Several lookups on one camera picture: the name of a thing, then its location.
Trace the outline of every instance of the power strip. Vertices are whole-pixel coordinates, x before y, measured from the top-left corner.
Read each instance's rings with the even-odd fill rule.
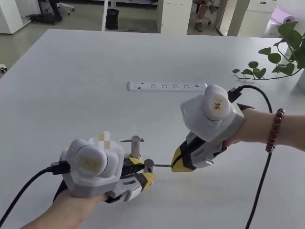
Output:
[[[128,91],[203,92],[205,83],[128,82]]]

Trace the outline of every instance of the black trash bin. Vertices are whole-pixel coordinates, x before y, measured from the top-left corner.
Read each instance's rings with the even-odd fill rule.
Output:
[[[119,11],[117,9],[108,9],[106,18],[106,29],[117,30],[119,28]]]

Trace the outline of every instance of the beaded bracelet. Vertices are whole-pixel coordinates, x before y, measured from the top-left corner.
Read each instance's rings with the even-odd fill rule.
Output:
[[[268,153],[272,153],[275,149],[275,139],[277,137],[277,134],[279,133],[280,125],[284,114],[285,114],[285,110],[283,108],[278,109],[275,114],[266,146],[266,151]]]

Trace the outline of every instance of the metal pin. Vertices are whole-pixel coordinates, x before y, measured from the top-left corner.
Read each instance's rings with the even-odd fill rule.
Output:
[[[140,138],[139,142],[144,142],[144,138]],[[126,139],[126,140],[120,140],[120,142],[132,142],[131,139]]]
[[[144,161],[144,173],[152,173],[153,172],[153,165],[154,165],[154,162],[153,160],[151,159],[146,159]]]
[[[171,168],[171,165],[159,165],[159,164],[155,164],[155,167],[164,167],[164,168]]]
[[[132,141],[132,153],[130,154],[130,157],[140,159],[141,154],[140,154],[140,142],[141,138],[137,135],[132,136],[131,138]]]

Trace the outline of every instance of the gray floor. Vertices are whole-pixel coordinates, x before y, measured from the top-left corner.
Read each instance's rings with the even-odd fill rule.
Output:
[[[10,68],[47,29],[69,29],[69,30],[101,30],[102,5],[73,4],[75,11],[68,15],[64,9],[61,13],[63,21],[56,25],[30,23],[14,35],[0,34],[0,63]],[[203,24],[203,32],[194,29],[195,6],[190,16],[188,34],[196,35],[217,35],[213,27],[207,25],[208,20]],[[139,7],[118,7],[119,31],[137,30],[140,32],[157,32],[156,10],[147,10]]]

